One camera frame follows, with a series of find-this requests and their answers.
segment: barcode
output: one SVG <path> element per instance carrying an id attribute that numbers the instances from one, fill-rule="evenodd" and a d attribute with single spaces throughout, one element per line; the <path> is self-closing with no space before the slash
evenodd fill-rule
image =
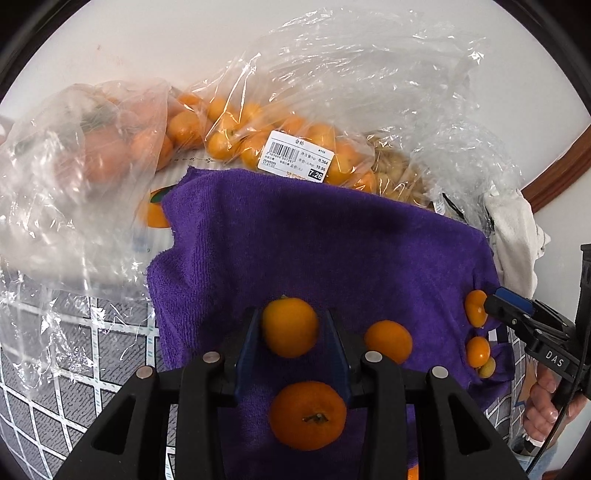
<path id="1" fill-rule="evenodd" d="M 295 160 L 297 154 L 300 152 L 300 150 L 298 150 L 297 148 L 292 148 L 289 145 L 284 145 L 282 143 L 277 142 L 271 143 L 271 148 L 269 149 L 269 151 L 272 154 L 282 157 L 289 161 Z"/>

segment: checkered tablecloth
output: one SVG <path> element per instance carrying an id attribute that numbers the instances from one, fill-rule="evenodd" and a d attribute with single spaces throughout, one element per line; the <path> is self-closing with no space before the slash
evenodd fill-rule
<path id="1" fill-rule="evenodd" d="M 57 297 L 52 309 L 76 354 L 90 361 L 88 369 L 50 367 L 53 381 L 44 382 L 34 396 L 22 394 L 17 371 L 6 355 L 0 363 L 0 430 L 23 470 L 34 480 L 51 479 L 72 447 L 121 385 L 141 365 L 164 369 L 158 326 L 147 301 L 128 304 L 77 297 Z M 19 314 L 39 316 L 37 307 L 20 303 Z M 525 375 L 521 343 L 509 336 L 516 360 L 511 392 L 497 400 L 486 416 L 509 441 L 519 433 L 523 406 L 516 405 Z M 171 408 L 165 472 L 174 479 L 176 406 Z"/>

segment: finger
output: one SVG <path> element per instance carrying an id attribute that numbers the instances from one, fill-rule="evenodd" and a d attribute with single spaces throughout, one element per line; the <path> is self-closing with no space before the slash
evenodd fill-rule
<path id="1" fill-rule="evenodd" d="M 531 403 L 525 407 L 525 417 L 545 436 L 550 434 L 554 426 L 554 422 L 547 421 Z"/>
<path id="2" fill-rule="evenodd" d="M 569 420 L 574 420 L 576 416 L 581 413 L 589 400 L 582 393 L 574 396 L 573 401 L 569 405 Z"/>
<path id="3" fill-rule="evenodd" d="M 527 433 L 527 435 L 530 436 L 530 438 L 533 438 L 534 440 L 537 440 L 538 442 L 543 442 L 544 440 L 546 440 L 546 437 L 544 436 L 544 434 L 541 433 L 537 428 L 534 427 L 534 424 L 531 420 L 524 419 L 523 428 L 525 429 L 525 432 Z"/>
<path id="4" fill-rule="evenodd" d="M 550 368 L 542 363 L 539 363 L 537 377 L 538 383 L 543 389 L 550 393 L 554 393 L 556 391 L 558 384 L 556 383 L 556 378 L 554 377 L 554 374 Z"/>
<path id="5" fill-rule="evenodd" d="M 535 409 L 548 422 L 554 423 L 558 418 L 558 410 L 552 405 L 552 396 L 545 388 L 534 384 L 530 390 L 530 400 Z"/>

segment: purple cloth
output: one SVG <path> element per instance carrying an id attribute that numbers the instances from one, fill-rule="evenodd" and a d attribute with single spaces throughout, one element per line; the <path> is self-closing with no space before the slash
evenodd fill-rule
<path id="1" fill-rule="evenodd" d="M 483 409 L 513 379 L 509 344 L 494 349 L 489 380 L 466 362 L 466 341 L 499 325 L 489 319 L 476 332 L 466 318 L 467 293 L 498 286 L 486 238 L 471 227 L 375 195 L 238 169 L 190 169 L 163 208 L 174 246 L 151 263 L 148 284 L 170 368 L 216 349 L 246 307 L 285 294 L 317 312 L 337 307 L 359 334 L 378 320 L 401 323 L 414 340 L 404 366 L 445 366 Z M 220 411 L 230 480 L 357 478 L 364 411 L 350 411 L 341 437 L 315 452 L 279 444 L 268 427 L 279 390 L 305 380 L 330 384 L 328 365 L 322 338 L 292 360 L 259 346 L 243 401 Z M 412 414 L 408 422 L 413 465 Z"/>

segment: wooden edge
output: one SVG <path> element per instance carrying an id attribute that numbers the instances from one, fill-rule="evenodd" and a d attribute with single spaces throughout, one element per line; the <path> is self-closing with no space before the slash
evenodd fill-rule
<path id="1" fill-rule="evenodd" d="M 576 182 L 591 167 L 591 125 L 561 158 L 522 192 L 535 213 Z"/>
<path id="2" fill-rule="evenodd" d="M 560 470 L 552 470 L 551 472 L 546 472 L 542 476 L 542 480 L 554 480 L 558 476 L 559 473 L 560 473 Z"/>

